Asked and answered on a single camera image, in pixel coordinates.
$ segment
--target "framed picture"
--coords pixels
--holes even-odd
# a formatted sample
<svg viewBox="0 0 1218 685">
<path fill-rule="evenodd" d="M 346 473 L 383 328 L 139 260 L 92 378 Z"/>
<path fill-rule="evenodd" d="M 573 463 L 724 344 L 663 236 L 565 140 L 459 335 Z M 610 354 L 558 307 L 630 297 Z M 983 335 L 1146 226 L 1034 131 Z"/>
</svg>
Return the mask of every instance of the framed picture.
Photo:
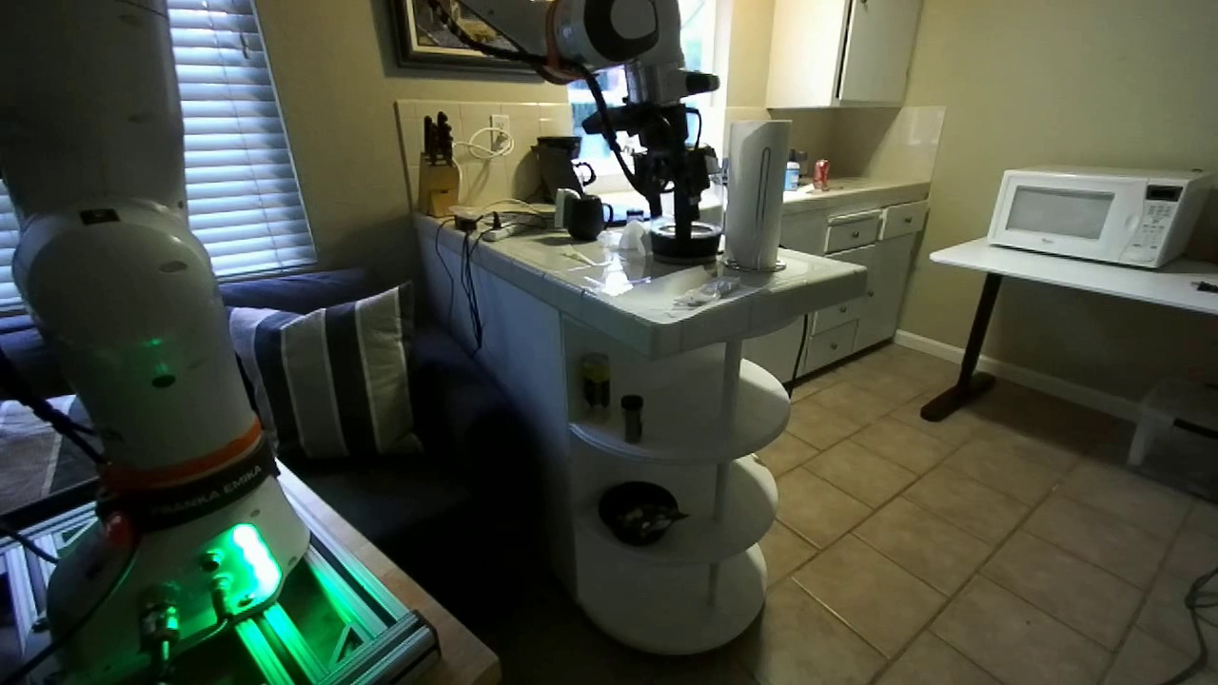
<svg viewBox="0 0 1218 685">
<path fill-rule="evenodd" d="M 398 0 L 403 19 L 403 61 L 470 61 L 470 65 L 508 65 L 463 47 L 428 9 L 428 0 Z M 463 36 L 485 47 L 508 50 L 482 19 L 456 9 Z"/>
</svg>

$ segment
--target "striped pillow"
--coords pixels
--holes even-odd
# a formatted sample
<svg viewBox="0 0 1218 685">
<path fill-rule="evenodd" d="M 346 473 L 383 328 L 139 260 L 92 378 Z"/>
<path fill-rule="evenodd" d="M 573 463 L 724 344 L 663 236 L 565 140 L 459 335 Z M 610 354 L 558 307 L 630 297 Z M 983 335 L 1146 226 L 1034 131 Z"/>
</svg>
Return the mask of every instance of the striped pillow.
<svg viewBox="0 0 1218 685">
<path fill-rule="evenodd" d="M 233 307 L 227 335 L 280 462 L 406 453 L 411 286 L 303 317 Z"/>
</svg>

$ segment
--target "table leg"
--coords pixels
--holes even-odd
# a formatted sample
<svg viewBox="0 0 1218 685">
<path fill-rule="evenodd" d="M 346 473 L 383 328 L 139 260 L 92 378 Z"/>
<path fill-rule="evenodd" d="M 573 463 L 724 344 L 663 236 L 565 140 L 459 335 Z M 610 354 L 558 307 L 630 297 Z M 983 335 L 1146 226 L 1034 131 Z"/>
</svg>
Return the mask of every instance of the table leg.
<svg viewBox="0 0 1218 685">
<path fill-rule="evenodd" d="M 985 348 L 985 328 L 988 328 L 988 312 L 998 301 L 998 286 L 1002 274 L 985 274 L 983 297 L 979 297 L 979 312 L 975 312 L 975 328 L 966 331 L 966 348 L 961 348 L 961 361 L 957 361 L 957 378 L 949 391 L 941 391 L 936 399 L 927 399 L 922 406 L 923 421 L 945 421 L 949 416 L 956 416 L 957 406 L 966 406 L 970 399 L 985 395 L 994 387 L 988 373 L 975 373 L 983 348 Z"/>
</svg>

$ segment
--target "round shelf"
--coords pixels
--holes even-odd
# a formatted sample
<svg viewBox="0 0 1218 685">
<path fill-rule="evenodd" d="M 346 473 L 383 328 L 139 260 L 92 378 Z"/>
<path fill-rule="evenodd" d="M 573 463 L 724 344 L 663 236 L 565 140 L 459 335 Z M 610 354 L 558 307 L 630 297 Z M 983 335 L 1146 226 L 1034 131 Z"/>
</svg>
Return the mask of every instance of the round shelf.
<svg viewBox="0 0 1218 685">
<path fill-rule="evenodd" d="M 718 463 L 775 441 L 787 416 L 787 387 L 760 366 L 742 361 L 729 406 L 724 406 L 718 378 L 699 373 L 664 395 L 648 395 L 640 441 L 622 439 L 620 413 L 610 420 L 577 420 L 572 434 L 592 453 L 622 462 Z"/>
<path fill-rule="evenodd" d="M 687 515 L 653 545 L 622 545 L 610 534 L 597 504 L 583 510 L 577 534 L 592 545 L 606 562 L 716 562 L 754 550 L 775 519 L 775 479 L 757 462 L 727 463 L 724 515 Z"/>
<path fill-rule="evenodd" d="M 738 640 L 766 603 L 757 545 L 716 566 L 587 566 L 577 603 L 634 650 L 699 654 Z"/>
</svg>

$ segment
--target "microwave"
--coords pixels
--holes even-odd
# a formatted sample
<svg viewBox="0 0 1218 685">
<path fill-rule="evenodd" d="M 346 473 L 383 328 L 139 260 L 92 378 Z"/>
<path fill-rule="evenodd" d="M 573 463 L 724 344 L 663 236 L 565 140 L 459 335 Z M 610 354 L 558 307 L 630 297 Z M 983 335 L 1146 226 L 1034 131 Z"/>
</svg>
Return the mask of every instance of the microwave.
<svg viewBox="0 0 1218 685">
<path fill-rule="evenodd" d="M 1187 249 L 1211 186 L 1204 173 L 1012 167 L 985 241 L 1153 269 Z"/>
</svg>

